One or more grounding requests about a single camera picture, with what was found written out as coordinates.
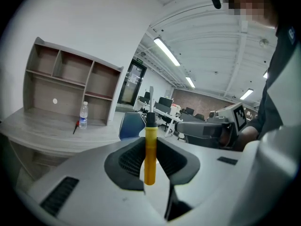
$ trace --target fluorescent light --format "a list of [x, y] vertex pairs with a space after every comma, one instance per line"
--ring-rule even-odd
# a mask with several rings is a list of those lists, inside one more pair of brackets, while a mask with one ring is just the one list
[[154, 42], [163, 50], [163, 52], [170, 58], [170, 60], [174, 63], [175, 66], [180, 66], [180, 63], [174, 57], [172, 52], [170, 52], [169, 48], [163, 43], [161, 38], [155, 38]]
[[186, 77], [186, 79], [188, 80], [188, 82], [191, 85], [191, 87], [195, 88], [194, 84], [192, 83], [191, 78], [190, 77]]
[[268, 78], [268, 71], [266, 71], [266, 72], [264, 73], [263, 77], [266, 78], [266, 79]]
[[252, 89], [248, 89], [248, 91], [240, 98], [240, 100], [246, 99], [250, 94], [252, 94], [252, 92]]

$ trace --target black slot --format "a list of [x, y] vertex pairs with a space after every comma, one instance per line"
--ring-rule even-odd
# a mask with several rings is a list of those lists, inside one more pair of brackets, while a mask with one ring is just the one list
[[64, 178], [41, 203], [41, 207], [52, 216], [56, 217], [78, 182], [79, 180], [75, 178]]
[[218, 161], [222, 161], [222, 162], [224, 162], [224, 163], [231, 164], [231, 165], [236, 165], [236, 163], [238, 162], [238, 160], [231, 159], [231, 158], [228, 158], [228, 157], [223, 157], [223, 156], [221, 156], [221, 157], [218, 158], [217, 160], [218, 160]]

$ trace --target white desk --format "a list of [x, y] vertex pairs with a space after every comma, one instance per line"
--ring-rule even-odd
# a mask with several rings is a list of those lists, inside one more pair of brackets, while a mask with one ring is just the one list
[[[150, 105], [148, 105], [148, 104], [146, 104], [146, 103], [143, 103], [143, 102], [140, 101], [140, 100], [137, 100], [137, 103], [141, 104], [142, 106], [146, 106], [146, 107], [148, 107], [148, 108], [150, 107]], [[167, 136], [168, 136], [170, 127], [171, 127], [171, 125], [173, 124], [174, 121], [176, 121], [176, 122], [182, 121], [180, 118], [175, 117], [175, 116], [171, 116], [171, 115], [169, 115], [169, 114], [167, 114], [167, 113], [165, 113], [165, 112], [163, 112], [163, 111], [158, 110], [158, 109], [155, 108], [155, 107], [153, 108], [153, 111], [154, 111], [154, 112], [157, 112], [157, 113], [160, 114], [160, 115], [166, 116], [166, 117], [168, 117], [168, 118], [171, 119], [171, 122], [169, 123], [169, 127], [168, 127], [168, 129], [167, 129], [167, 131], [166, 131], [164, 137], [167, 137]]]

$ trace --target white wall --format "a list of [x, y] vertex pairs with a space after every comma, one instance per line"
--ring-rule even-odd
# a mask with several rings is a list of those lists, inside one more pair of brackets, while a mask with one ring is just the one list
[[0, 120], [23, 107], [26, 62], [38, 36], [123, 66], [115, 108], [133, 54], [160, 8], [157, 0], [26, 0], [0, 44]]
[[148, 68], [141, 83], [138, 96], [144, 96], [144, 93], [150, 90], [150, 86], [154, 87], [153, 98], [157, 102], [159, 101], [160, 97], [165, 96], [167, 90], [172, 90], [172, 86], [169, 83]]

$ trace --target yellow cylinder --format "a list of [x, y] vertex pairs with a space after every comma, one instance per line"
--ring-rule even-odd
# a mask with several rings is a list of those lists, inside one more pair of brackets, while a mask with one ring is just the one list
[[158, 127], [145, 128], [144, 183], [146, 185], [153, 185], [156, 180], [157, 130]]

